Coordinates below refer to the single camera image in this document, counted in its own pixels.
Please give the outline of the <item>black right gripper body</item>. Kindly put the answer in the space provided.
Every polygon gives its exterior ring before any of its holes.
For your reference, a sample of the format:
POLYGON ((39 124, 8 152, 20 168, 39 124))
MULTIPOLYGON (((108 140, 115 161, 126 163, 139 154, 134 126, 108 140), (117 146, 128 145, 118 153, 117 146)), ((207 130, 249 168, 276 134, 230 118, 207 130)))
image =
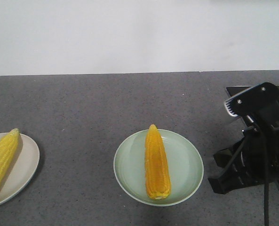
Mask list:
POLYGON ((250 179, 248 186, 269 184, 279 180, 279 121, 269 124, 245 117, 244 137, 233 144, 231 170, 250 179))

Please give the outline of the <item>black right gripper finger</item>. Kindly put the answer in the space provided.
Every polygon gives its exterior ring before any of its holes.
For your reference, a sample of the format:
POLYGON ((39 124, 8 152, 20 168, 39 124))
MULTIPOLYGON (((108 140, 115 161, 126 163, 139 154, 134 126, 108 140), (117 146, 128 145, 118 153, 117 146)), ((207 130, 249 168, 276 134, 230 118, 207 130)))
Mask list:
POLYGON ((240 171, 231 169, 223 171, 217 177, 210 177, 208 181, 214 193, 227 194, 230 191, 248 187, 250 179, 240 171))
POLYGON ((233 157, 233 155, 234 155, 234 148, 233 148, 233 146, 230 146, 225 149, 217 151, 213 155, 213 158, 218 167, 225 168, 227 166, 228 162, 233 157))

